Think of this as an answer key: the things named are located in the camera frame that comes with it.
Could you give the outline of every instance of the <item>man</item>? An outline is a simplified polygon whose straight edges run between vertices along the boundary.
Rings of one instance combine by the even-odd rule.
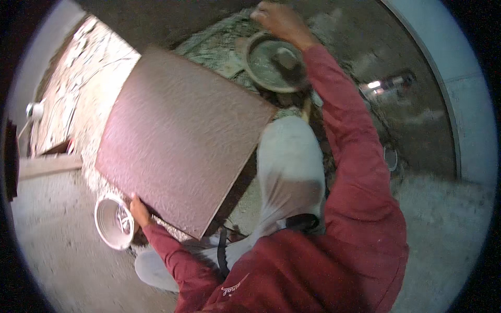
[[[131,212],[155,251],[136,259],[148,284],[179,291],[177,312],[374,311],[391,309],[408,258],[404,217],[389,189],[383,149],[363,100],[335,60],[289,8],[261,2],[251,17],[302,53],[337,165],[327,201],[322,153],[307,123],[286,117],[269,124],[258,149],[263,207],[256,230],[226,248],[224,282],[151,220],[135,195]],[[304,234],[284,219],[316,215]]]

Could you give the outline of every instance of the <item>floor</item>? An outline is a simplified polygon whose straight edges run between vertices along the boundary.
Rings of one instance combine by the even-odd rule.
[[[399,24],[375,1],[334,4],[336,8],[326,8],[325,13],[309,15],[308,24],[355,81],[369,82],[406,68],[417,77],[414,89],[372,103],[382,119],[376,122],[393,130],[384,134],[380,128],[381,137],[397,143],[405,165],[393,177],[392,189],[406,217],[411,255],[393,311],[443,311],[478,256],[493,195],[480,186],[445,178],[454,176],[455,165],[444,106],[424,58]],[[238,62],[237,39],[256,30],[245,19],[223,20],[188,38],[176,52],[219,71],[228,62]],[[204,36],[207,31],[213,36]],[[85,36],[82,54],[68,67],[68,54],[79,49],[80,39],[75,38],[49,82],[46,96],[53,106],[58,104],[53,111],[58,124],[48,115],[45,126],[34,129],[32,141],[32,150],[41,152],[66,133],[78,138],[84,169],[21,182],[13,202],[16,234],[30,270],[57,311],[173,311],[176,295],[157,291],[137,278],[134,254],[141,248],[113,251],[94,227],[96,199],[116,191],[93,169],[95,153],[109,110],[139,54],[104,24],[96,23]],[[104,58],[98,60],[87,57],[101,54]],[[229,78],[259,92],[245,72]],[[280,114],[298,112],[290,107]],[[416,129],[426,131],[413,136]],[[409,168],[420,175],[411,174]],[[258,183],[250,179],[247,183],[225,221],[244,234],[254,228],[260,208]],[[174,235],[183,239],[182,233]]]

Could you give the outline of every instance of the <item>gray pants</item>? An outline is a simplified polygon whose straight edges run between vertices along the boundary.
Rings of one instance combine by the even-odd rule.
[[[250,251],[262,236],[279,230],[278,220],[301,213],[313,213],[321,221],[316,233],[325,231],[325,179],[322,152],[310,126],[288,116],[275,120],[263,131],[258,148],[258,180],[263,198],[260,219],[252,234],[226,247],[231,270],[237,260]],[[193,251],[217,265],[217,246]],[[179,292],[179,287],[154,250],[139,254],[135,262],[139,278],[154,287]]]

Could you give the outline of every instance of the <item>wooden board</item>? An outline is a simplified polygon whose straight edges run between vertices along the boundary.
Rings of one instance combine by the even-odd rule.
[[[19,161],[19,181],[44,175],[51,175],[82,168],[79,155],[61,154],[57,157],[21,159]]]
[[[96,168],[200,239],[275,112],[241,86],[150,47],[117,97]]]

